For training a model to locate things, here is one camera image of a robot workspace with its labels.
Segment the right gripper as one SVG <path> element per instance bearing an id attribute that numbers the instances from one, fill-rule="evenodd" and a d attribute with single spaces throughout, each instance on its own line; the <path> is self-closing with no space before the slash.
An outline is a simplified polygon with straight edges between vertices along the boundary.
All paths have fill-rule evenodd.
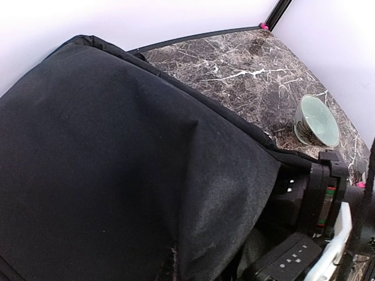
<path id="1" fill-rule="evenodd" d="M 280 150 L 281 162 L 272 191 L 272 230 L 281 237 L 300 232 L 310 237 L 330 234 L 346 191 L 348 168 L 341 153 L 327 149 L 314 159 Z"/>

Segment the black pink highlighter marker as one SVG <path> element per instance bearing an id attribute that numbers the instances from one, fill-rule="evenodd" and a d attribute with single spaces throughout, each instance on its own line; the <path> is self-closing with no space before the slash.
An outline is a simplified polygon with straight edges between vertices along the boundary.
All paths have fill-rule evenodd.
<path id="1" fill-rule="evenodd" d="M 365 188 L 365 184 L 363 181 L 360 181 L 357 183 L 357 187 L 360 187 L 360 188 Z"/>

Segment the black student backpack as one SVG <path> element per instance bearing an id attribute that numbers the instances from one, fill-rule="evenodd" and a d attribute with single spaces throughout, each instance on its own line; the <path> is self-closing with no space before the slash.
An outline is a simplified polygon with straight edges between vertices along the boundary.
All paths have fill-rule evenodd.
<path id="1" fill-rule="evenodd" d="M 2 280 L 215 280 L 283 165 L 259 127 L 95 36 L 1 97 Z"/>

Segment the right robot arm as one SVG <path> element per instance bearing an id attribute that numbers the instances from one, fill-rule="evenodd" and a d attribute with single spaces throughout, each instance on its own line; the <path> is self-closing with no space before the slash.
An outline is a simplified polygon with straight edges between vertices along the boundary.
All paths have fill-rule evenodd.
<path id="1" fill-rule="evenodd" d="M 288 167 L 270 197 L 270 216 L 309 236 L 333 234 L 339 208 L 348 203 L 352 223 L 349 251 L 374 255 L 374 150 L 370 151 L 364 187 L 347 183 L 349 169 L 337 150 L 319 152 L 310 171 Z"/>

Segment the far celadon bowl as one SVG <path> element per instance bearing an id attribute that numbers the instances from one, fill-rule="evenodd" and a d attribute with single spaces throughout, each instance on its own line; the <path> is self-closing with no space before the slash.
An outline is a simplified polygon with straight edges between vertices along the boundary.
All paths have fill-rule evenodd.
<path id="1" fill-rule="evenodd" d="M 336 147 L 340 130 L 330 109 L 316 96 L 304 95 L 295 111 L 294 133 L 304 145 Z"/>

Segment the right black frame post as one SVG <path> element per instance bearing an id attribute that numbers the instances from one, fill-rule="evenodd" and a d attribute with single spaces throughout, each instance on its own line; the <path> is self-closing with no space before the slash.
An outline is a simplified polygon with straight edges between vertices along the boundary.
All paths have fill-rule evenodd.
<path id="1" fill-rule="evenodd" d="M 277 4 L 275 5 L 272 12 L 265 21 L 265 24 L 270 32 L 274 30 L 277 23 L 282 18 L 283 14 L 288 9 L 291 3 L 292 0 L 278 0 Z"/>

